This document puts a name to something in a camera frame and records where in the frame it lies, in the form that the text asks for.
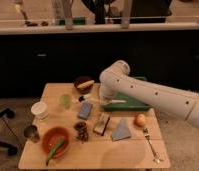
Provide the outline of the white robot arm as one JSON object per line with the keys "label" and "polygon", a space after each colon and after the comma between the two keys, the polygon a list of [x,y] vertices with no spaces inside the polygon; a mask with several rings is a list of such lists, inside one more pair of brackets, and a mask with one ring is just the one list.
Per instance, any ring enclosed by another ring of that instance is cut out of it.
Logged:
{"label": "white robot arm", "polygon": [[110,101],[120,92],[158,110],[179,117],[199,129],[199,94],[167,87],[129,76],[130,66],[118,60],[100,76],[99,97]]}

